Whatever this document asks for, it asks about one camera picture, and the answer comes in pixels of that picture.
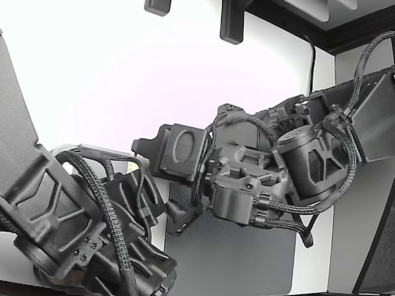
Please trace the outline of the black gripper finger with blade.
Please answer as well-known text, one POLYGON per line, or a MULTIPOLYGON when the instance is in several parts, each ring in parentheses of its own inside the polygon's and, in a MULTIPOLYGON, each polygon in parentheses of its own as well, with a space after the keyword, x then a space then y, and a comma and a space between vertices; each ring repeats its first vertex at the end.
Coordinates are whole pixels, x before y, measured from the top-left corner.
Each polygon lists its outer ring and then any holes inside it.
POLYGON ((133 141, 131 150, 134 154, 149 160, 148 169, 153 177, 166 177, 167 173, 161 169, 162 158, 167 146, 172 126, 162 125, 154 139, 141 138, 133 141))

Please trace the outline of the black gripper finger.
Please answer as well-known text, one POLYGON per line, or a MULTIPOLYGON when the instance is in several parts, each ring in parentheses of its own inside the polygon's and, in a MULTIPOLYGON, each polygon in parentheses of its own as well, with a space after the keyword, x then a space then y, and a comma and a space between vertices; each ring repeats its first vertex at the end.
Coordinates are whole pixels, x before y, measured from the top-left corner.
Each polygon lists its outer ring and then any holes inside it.
POLYGON ((141 208, 149 225, 157 225, 165 211, 164 201, 151 176, 145 176, 141 186, 141 208))
POLYGON ((193 182, 205 140, 204 129, 174 124, 163 152, 160 169, 172 176, 193 182))
POLYGON ((125 237, 143 237, 143 226, 140 224, 137 206, 137 180, 131 173, 116 173, 114 179, 103 178, 103 184, 111 201, 114 203, 125 237))

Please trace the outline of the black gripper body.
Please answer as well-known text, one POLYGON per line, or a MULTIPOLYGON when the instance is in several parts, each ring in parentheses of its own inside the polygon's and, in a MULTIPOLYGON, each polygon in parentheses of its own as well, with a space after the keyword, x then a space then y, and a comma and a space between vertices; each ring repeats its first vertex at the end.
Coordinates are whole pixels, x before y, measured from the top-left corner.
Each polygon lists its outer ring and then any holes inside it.
POLYGON ((277 169, 272 156, 243 145, 220 145, 208 164, 207 196, 212 214, 242 226, 272 228, 267 220, 279 220, 283 212, 270 202, 287 202, 293 184, 277 169))
POLYGON ((173 288, 176 261, 138 237, 128 245, 130 269, 121 270, 110 243, 97 251, 80 281, 97 296, 167 296, 173 288))

